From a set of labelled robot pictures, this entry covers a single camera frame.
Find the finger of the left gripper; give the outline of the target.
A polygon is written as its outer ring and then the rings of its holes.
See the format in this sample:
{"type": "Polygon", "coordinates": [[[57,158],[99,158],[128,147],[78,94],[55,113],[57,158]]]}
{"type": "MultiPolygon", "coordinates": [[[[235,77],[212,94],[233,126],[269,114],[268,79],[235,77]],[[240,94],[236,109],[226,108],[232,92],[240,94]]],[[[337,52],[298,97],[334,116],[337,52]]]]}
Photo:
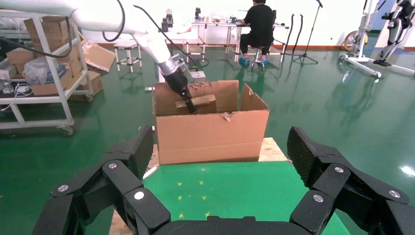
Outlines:
{"type": "Polygon", "coordinates": [[[181,97],[191,113],[194,113],[197,111],[197,108],[194,105],[193,101],[191,100],[191,95],[189,93],[182,93],[181,97]]]}

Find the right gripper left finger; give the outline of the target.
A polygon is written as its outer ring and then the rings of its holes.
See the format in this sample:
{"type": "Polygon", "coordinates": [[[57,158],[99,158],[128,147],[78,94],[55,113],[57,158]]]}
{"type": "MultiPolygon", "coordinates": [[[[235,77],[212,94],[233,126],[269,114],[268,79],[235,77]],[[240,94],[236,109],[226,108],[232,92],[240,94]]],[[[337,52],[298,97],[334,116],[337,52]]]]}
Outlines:
{"type": "Polygon", "coordinates": [[[33,234],[83,235],[108,207],[133,234],[155,234],[171,221],[171,214],[143,184],[153,143],[152,126],[142,126],[133,139],[114,144],[97,164],[56,185],[33,234]]]}

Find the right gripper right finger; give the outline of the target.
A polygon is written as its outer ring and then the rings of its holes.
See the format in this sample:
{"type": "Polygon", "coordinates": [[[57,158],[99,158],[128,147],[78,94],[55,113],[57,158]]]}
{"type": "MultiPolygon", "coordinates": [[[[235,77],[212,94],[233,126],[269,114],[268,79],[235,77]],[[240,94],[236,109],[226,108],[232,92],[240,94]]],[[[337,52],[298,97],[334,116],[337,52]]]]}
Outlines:
{"type": "Polygon", "coordinates": [[[287,153],[308,192],[289,221],[311,235],[325,229],[336,210],[369,235],[412,235],[415,209],[399,189],[355,168],[335,147],[312,141],[293,126],[287,153]]]}

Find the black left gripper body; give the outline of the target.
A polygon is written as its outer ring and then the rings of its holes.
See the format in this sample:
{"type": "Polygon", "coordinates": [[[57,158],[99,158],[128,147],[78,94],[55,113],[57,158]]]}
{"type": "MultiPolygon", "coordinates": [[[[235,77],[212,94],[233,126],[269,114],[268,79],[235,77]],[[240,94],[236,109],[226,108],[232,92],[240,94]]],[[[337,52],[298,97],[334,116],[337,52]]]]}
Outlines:
{"type": "Polygon", "coordinates": [[[191,98],[190,91],[187,86],[188,80],[182,69],[177,69],[172,74],[163,76],[172,91],[180,95],[182,98],[191,98]]]}

